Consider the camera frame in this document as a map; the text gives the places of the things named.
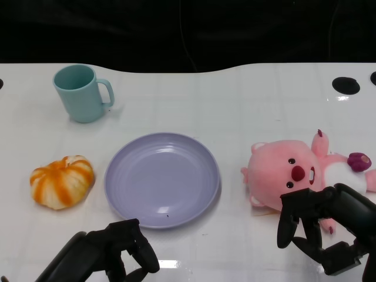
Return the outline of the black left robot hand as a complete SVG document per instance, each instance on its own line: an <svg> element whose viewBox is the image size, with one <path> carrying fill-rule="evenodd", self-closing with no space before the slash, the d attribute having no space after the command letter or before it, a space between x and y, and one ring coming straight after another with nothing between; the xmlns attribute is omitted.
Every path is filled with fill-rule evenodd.
<svg viewBox="0 0 376 282"><path fill-rule="evenodd" d="M128 252L140 267L127 273L121 254ZM36 279L86 281L104 271L109 281L142 281L160 270L159 261L137 219L109 224L105 229L76 233Z"/></svg>

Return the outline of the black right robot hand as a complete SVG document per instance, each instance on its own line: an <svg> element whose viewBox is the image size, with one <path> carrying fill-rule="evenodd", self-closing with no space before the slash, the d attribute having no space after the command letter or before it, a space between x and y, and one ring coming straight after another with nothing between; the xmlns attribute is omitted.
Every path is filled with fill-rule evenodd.
<svg viewBox="0 0 376 282"><path fill-rule="evenodd" d="M277 246L294 243L303 253L321 264L328 276L336 276L360 265L368 256L363 281L375 281L375 204L352 188L337 183L320 192L302 189L281 195L282 210ZM333 219L347 229L353 245L341 241L322 247L319 220Z"/></svg>

